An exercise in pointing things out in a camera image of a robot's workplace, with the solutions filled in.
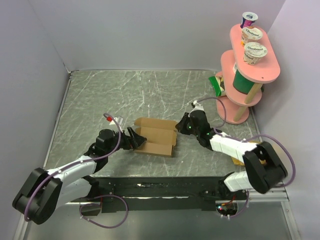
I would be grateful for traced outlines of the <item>purple lid yogurt cup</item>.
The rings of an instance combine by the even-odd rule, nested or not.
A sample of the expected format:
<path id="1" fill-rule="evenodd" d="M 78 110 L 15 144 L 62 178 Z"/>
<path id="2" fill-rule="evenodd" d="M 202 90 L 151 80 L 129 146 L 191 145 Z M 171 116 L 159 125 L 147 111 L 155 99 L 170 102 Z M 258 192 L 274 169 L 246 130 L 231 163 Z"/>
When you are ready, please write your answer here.
<path id="1" fill-rule="evenodd" d="M 242 14 L 242 21 L 240 24 L 240 27 L 243 29 L 245 27 L 250 27 L 252 26 L 257 20 L 258 20 L 258 15 L 254 12 L 244 12 Z"/>

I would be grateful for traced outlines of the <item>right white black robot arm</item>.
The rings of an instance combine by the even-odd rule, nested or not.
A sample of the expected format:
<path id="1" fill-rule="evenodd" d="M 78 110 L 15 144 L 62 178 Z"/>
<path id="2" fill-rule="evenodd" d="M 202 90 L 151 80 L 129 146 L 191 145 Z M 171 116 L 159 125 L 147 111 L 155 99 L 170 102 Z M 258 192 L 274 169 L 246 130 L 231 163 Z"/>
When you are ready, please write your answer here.
<path id="1" fill-rule="evenodd" d="M 199 144 L 239 160 L 245 170 L 227 174 L 219 181 L 218 193 L 230 199 L 240 190 L 265 194 L 288 176 L 288 171 L 269 142 L 244 142 L 232 139 L 225 132 L 210 126 L 203 110 L 186 112 L 176 124 L 177 131 L 194 135 Z"/>

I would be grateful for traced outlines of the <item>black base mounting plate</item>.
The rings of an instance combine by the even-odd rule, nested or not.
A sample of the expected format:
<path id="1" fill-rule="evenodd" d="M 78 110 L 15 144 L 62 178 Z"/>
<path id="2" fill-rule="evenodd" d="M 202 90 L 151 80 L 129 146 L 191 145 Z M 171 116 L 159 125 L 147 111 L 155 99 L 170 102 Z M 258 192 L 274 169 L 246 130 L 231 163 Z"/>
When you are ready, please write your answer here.
<path id="1" fill-rule="evenodd" d="M 98 191 L 75 202 L 102 204 L 103 213 L 117 211 L 215 211 L 217 202 L 244 201 L 243 190 L 230 192 L 218 176 L 96 177 Z"/>

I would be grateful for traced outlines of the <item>brown cardboard box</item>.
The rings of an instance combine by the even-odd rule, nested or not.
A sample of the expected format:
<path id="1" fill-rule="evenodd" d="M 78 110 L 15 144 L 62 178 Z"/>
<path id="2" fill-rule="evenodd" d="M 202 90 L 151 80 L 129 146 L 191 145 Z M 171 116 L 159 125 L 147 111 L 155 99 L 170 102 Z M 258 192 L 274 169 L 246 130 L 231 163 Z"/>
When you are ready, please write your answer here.
<path id="1" fill-rule="evenodd" d="M 136 153 L 172 157 L 177 141 L 175 120 L 139 117 L 134 125 L 137 126 L 135 132 L 147 139 Z"/>

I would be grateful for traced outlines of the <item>green snack bag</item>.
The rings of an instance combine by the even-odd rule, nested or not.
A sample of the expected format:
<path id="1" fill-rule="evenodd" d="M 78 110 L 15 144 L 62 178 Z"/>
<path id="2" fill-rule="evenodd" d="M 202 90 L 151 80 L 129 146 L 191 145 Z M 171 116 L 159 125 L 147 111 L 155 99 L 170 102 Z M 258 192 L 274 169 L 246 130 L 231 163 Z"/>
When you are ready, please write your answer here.
<path id="1" fill-rule="evenodd" d="M 223 97 L 226 95 L 224 78 L 222 75 L 211 76 L 208 78 L 210 81 L 212 88 L 214 89 L 216 97 Z"/>

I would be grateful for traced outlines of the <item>green cylindrical can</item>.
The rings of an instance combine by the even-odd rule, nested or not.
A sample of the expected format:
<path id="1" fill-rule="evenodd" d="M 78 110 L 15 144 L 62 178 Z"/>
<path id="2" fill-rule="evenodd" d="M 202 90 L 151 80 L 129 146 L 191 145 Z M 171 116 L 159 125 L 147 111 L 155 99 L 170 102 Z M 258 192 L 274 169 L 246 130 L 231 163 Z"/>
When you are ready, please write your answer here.
<path id="1" fill-rule="evenodd" d="M 242 94 L 248 94 L 252 87 L 254 86 L 254 82 L 245 78 L 238 70 L 238 66 L 236 63 L 233 65 L 232 69 L 235 73 L 233 80 L 233 87 Z"/>

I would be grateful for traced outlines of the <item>middle Chobani yogurt cup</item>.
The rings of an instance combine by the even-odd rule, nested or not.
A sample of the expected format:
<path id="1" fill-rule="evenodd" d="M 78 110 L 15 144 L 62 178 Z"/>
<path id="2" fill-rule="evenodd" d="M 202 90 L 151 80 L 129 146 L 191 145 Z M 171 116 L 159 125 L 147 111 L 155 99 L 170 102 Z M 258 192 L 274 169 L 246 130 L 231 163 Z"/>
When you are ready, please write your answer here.
<path id="1" fill-rule="evenodd" d="M 241 45 L 244 47 L 249 42 L 257 42 L 263 37 L 263 32 L 257 27 L 244 27 L 241 31 Z"/>

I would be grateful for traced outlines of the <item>chobani yogurt cup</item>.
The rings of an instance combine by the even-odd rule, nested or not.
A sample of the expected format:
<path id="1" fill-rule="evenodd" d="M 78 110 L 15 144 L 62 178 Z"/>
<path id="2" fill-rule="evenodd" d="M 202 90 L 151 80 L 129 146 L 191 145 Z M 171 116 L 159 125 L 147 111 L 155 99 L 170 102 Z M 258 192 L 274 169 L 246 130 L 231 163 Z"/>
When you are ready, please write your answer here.
<path id="1" fill-rule="evenodd" d="M 248 42 L 244 46 L 243 61 L 248 65 L 255 65 L 268 53 L 267 48 L 258 42 Z"/>
<path id="2" fill-rule="evenodd" d="M 249 42 L 257 42 L 263 37 L 263 32 L 257 27 L 244 27 L 241 31 L 241 45 L 244 47 Z"/>

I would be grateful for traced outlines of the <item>front Chobani yogurt cup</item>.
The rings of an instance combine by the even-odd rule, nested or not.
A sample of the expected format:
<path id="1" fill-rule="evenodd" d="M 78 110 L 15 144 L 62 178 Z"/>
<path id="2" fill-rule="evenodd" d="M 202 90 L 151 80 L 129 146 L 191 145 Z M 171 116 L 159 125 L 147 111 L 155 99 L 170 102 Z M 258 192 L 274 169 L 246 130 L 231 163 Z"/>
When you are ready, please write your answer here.
<path id="1" fill-rule="evenodd" d="M 244 46 L 243 61 L 248 65 L 255 65 L 268 53 L 267 48 L 258 42 L 248 42 Z"/>

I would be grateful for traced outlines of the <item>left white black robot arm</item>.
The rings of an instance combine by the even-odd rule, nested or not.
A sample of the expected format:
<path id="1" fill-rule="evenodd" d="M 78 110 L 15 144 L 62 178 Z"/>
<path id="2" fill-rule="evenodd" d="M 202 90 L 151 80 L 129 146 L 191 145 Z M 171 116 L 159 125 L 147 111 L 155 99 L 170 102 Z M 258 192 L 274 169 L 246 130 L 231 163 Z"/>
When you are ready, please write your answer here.
<path id="1" fill-rule="evenodd" d="M 147 141 L 131 127 L 127 130 L 128 135 L 123 130 L 103 129 L 77 160 L 54 169 L 34 169 L 13 199 L 12 207 L 24 214 L 26 221 L 40 225 L 68 202 L 80 198 L 94 201 L 99 195 L 99 182 L 91 175 L 108 163 L 112 153 L 136 150 Z"/>

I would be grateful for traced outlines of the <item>pink three-tier shelf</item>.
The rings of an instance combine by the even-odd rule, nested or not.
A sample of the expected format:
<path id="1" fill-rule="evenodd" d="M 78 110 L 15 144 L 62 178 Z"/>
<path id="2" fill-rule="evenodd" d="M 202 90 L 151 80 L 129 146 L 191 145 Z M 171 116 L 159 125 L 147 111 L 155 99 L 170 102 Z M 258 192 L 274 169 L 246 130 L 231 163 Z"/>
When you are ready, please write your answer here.
<path id="1" fill-rule="evenodd" d="M 225 51 L 220 58 L 221 71 L 217 76 L 223 76 L 226 95 L 222 96 L 222 102 L 216 102 L 216 108 L 221 118 L 226 118 L 229 124 L 241 124 L 249 117 L 249 107 L 255 106 L 262 98 L 261 87 L 264 84 L 275 81 L 280 75 L 280 66 L 272 48 L 267 33 L 263 30 L 260 40 L 267 48 L 266 57 L 255 65 L 249 65 L 243 61 L 244 47 L 241 45 L 242 29 L 240 24 L 234 25 L 230 30 L 230 42 L 232 49 Z M 234 64 L 238 71 L 248 80 L 254 82 L 253 89 L 248 94 L 243 94 L 233 87 L 235 73 Z"/>

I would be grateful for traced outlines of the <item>yellow chip bag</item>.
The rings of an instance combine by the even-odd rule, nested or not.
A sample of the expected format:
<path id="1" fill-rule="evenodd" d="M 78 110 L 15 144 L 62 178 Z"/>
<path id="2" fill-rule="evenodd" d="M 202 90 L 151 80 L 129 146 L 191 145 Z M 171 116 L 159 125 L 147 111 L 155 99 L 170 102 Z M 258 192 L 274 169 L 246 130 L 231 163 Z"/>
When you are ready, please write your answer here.
<path id="1" fill-rule="evenodd" d="M 237 140 L 232 140 L 232 148 L 235 149 L 235 155 L 233 155 L 232 161 L 237 166 L 245 166 L 243 155 L 247 151 L 254 150 L 259 144 L 261 144 L 261 141 L 250 141 L 250 142 L 240 142 Z"/>

